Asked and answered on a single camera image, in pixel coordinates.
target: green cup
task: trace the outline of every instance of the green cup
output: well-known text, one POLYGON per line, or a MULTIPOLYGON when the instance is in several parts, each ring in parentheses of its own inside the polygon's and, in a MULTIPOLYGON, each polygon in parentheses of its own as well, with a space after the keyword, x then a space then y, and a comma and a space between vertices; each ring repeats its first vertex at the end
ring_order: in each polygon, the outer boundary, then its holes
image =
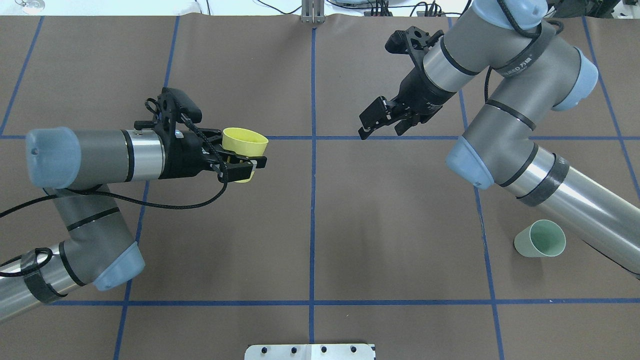
POLYGON ((520 255, 528 258, 551 258, 562 254, 566 246, 566 237, 555 222, 538 220, 520 231, 513 245, 520 255))

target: yellow cup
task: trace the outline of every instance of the yellow cup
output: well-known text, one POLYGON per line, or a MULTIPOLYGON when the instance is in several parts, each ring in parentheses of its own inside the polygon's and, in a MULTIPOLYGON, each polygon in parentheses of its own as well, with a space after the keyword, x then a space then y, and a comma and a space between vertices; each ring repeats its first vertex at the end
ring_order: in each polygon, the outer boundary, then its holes
MULTIPOLYGON (((262 156, 268 143, 269 139, 264 136, 241 127, 228 127, 222 131, 222 148, 235 151, 238 155, 262 156)), ((252 171, 248 179, 235 183, 248 183, 253 178, 253 173, 252 171)))

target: light blue joint cap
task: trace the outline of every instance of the light blue joint cap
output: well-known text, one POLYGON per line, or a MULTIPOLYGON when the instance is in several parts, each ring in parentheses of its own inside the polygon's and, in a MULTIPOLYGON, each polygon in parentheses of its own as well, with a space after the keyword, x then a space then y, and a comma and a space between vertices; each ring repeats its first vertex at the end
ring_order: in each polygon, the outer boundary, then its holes
POLYGON ((489 169, 473 146, 462 136, 447 156, 447 166, 478 189, 485 190, 494 183, 489 169))
MULTIPOLYGON (((518 25, 525 29, 538 26, 547 14, 547 0, 504 0, 518 25)), ((513 29, 496 0, 475 0, 471 9, 484 21, 513 29)))
POLYGON ((133 279, 144 268, 145 260, 138 243, 133 243, 94 280, 93 285, 100 291, 106 291, 133 279))
POLYGON ((26 138, 27 169, 39 188, 62 189, 71 185, 80 170, 80 142, 68 127, 31 130, 26 138))
POLYGON ((596 87, 596 84, 598 83, 598 68, 596 68, 596 65, 593 65, 593 63, 584 56, 580 49, 577 47, 575 49, 580 53, 580 72, 578 73, 578 78, 575 80, 575 84, 573 84, 573 88, 571 89, 571 92, 569 92, 569 95, 567 95, 558 105, 551 108, 554 111, 569 110, 570 108, 578 105, 580 100, 589 96, 593 91, 593 88, 596 87))

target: cup rim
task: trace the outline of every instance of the cup rim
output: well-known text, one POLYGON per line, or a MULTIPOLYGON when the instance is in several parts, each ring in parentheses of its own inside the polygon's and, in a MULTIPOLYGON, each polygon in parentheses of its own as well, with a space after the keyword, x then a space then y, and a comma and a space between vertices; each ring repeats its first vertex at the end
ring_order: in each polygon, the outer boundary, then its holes
POLYGON ((267 139, 264 135, 262 135, 262 134, 260 134, 260 133, 258 133, 256 131, 253 131, 253 130, 245 129, 243 127, 226 127, 225 129, 222 130, 222 134, 225 135, 226 137, 230 138, 230 139, 233 139, 234 141, 237 141, 237 142, 255 143, 255 144, 261 144, 261 145, 265 144, 265 143, 269 143, 269 139, 267 139), (260 138, 261 141, 259 141, 259 142, 249 142, 249 141, 246 141, 246 140, 238 139, 238 138, 236 138, 234 136, 230 136, 229 134, 227 134, 227 130, 242 130, 242 131, 246 131, 246 132, 251 133, 253 135, 257 135, 260 138))
POLYGON ((555 222, 553 222, 551 220, 547 220, 547 219, 536 220, 533 224, 531 224, 531 226, 529 226, 529 241, 531 242, 531 245, 534 247, 534 249, 536 249, 536 251, 538 251, 540 254, 543 254, 544 256, 549 257, 549 258, 553 258, 555 256, 558 256, 558 255, 562 254, 564 252, 564 249, 566 248, 566 235, 565 235, 564 231, 562 230, 562 227, 560 227, 560 225, 558 225, 557 223, 555 223, 555 222), (562 249, 557 251, 557 254, 550 255, 549 253, 540 250, 536 246, 536 244, 533 243, 533 238, 531 237, 531 231, 533 230, 533 227, 536 226, 536 224, 539 224, 541 222, 544 223, 544 224, 550 224, 552 226, 555 226, 556 229, 560 230, 560 233, 562 234, 562 240, 561 241, 562 241, 563 244, 562 244, 562 249))

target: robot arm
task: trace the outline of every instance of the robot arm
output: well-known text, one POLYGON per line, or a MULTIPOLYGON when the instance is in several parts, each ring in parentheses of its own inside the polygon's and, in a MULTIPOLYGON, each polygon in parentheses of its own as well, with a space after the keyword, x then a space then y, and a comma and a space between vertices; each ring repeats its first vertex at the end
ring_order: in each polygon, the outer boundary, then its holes
MULTIPOLYGON (((202 113, 180 90, 163 88, 157 100, 147 99, 147 108, 153 119, 136 121, 134 130, 59 127, 29 132, 29 177, 55 196, 70 239, 0 265, 0 323, 86 284, 111 289, 143 270, 138 244, 114 199, 104 196, 109 193, 104 184, 193 177, 209 170, 226 185, 249 179, 253 170, 266 165, 263 156, 223 149, 220 130, 197 128, 194 123, 202 113), (191 131, 178 130, 177 123, 191 131)), ((166 207, 195 208, 212 200, 166 207)))
POLYGON ((401 135, 429 120, 480 71, 495 69, 505 78, 449 153, 449 168, 480 189, 499 184, 640 279, 640 209, 529 139, 548 110, 574 107, 598 80, 582 52, 549 30, 545 9, 539 0, 475 0, 438 39, 420 43, 419 29, 396 31, 387 50, 401 44, 390 52, 408 49, 415 67, 396 98, 379 97, 360 115, 360 136, 398 120, 401 135), (512 21, 501 5, 511 9, 512 21), (534 37, 514 31, 513 21, 534 37))

